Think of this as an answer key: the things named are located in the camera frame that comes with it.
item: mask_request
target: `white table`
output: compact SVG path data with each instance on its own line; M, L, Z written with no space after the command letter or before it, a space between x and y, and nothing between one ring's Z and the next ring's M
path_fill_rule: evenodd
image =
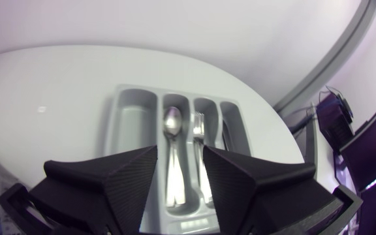
M0 54L0 163L34 186L45 177L47 160L100 157L110 98L118 84L237 100L252 156L303 162L272 107L221 69L151 50L52 46Z

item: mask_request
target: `gray plastic cutlery tray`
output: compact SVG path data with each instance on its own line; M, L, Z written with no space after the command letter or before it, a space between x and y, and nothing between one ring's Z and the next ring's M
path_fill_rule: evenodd
M181 133L176 138L185 183L186 203L167 208L165 202L169 142L163 133L163 113L169 106L180 109ZM194 113L204 114L204 144L220 149L225 122L229 151L251 155L241 110L236 101L169 91L152 87L117 87L106 132L104 155L157 145L158 160L153 175L141 232L156 234L205 234L219 231L215 209L205 204L198 184L193 146Z

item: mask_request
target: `black cable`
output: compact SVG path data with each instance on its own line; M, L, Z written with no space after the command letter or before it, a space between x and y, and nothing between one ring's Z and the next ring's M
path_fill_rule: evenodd
M305 108L299 108L299 109L295 110L293 113L291 113L290 115L296 114L296 113L304 111L304 110L309 110L310 108L312 108L312 106L308 106L308 107L305 107Z
M339 92L339 94L342 96L342 98L344 97L342 92L340 92L340 90L334 88L334 87L331 87L331 86L326 86L327 90L329 90L330 92L332 92L330 89L334 90L334 91L337 91Z
M321 94L322 93L331 93L331 91L320 91L319 92L319 104L321 103Z
M304 129L305 128L301 129L300 132L296 136L294 136L295 140L304 132Z

